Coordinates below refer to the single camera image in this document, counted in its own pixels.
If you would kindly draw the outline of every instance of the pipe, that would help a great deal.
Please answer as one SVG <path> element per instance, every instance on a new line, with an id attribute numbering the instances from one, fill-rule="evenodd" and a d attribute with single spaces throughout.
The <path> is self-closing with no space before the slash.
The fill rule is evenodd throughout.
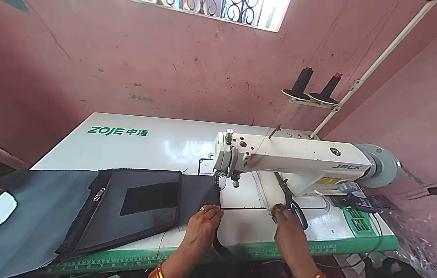
<path id="1" fill-rule="evenodd" d="M 421 19 L 431 10 L 431 8 L 437 3 L 437 0 L 432 0 L 426 3 L 421 10 L 414 16 L 414 18 L 407 24 L 407 26 L 400 32 L 400 34 L 392 41 L 392 43 L 383 51 L 378 59 L 370 66 L 370 68 L 358 79 L 354 85 L 352 85 L 349 92 L 343 97 L 340 103 L 335 106 L 332 111 L 325 117 L 323 122 L 313 131 L 309 136 L 311 139 L 325 126 L 325 124 L 340 110 L 342 105 L 363 85 L 364 81 L 370 77 L 370 75 L 376 70 L 378 66 L 392 53 L 392 51 L 399 45 L 401 41 L 412 31 L 412 29 L 421 21 Z"/>

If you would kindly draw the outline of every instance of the zipper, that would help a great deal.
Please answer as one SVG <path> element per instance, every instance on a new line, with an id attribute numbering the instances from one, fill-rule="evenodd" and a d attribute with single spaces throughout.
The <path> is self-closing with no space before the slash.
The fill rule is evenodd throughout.
<path id="1" fill-rule="evenodd" d="M 105 187 L 102 187 L 98 193 L 95 195 L 95 198 L 93 198 L 93 201 L 96 202 L 102 198 L 103 193 L 105 192 Z"/>

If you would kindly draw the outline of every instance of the bangle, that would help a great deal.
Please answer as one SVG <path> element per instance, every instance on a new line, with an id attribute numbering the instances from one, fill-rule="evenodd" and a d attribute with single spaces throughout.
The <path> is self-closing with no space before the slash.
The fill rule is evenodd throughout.
<path id="1" fill-rule="evenodd" d="M 313 278 L 326 278 L 326 275 L 318 268 L 318 273 Z"/>
<path id="2" fill-rule="evenodd" d="M 164 278 L 162 273 L 162 264 L 158 264 L 157 267 L 148 275 L 148 278 Z"/>

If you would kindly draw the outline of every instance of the peeling paint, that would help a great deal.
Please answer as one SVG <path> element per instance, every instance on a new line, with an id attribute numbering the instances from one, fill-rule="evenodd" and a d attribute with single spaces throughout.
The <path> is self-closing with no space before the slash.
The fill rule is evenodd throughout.
<path id="1" fill-rule="evenodd" d="M 149 102 L 149 103 L 153 103 L 153 99 L 151 98 L 147 98 L 147 97 L 141 97 L 139 95 L 135 95 L 134 93 L 130 93 L 129 94 L 129 98 L 130 99 L 138 99 L 138 100 L 142 100 L 144 102 Z"/>

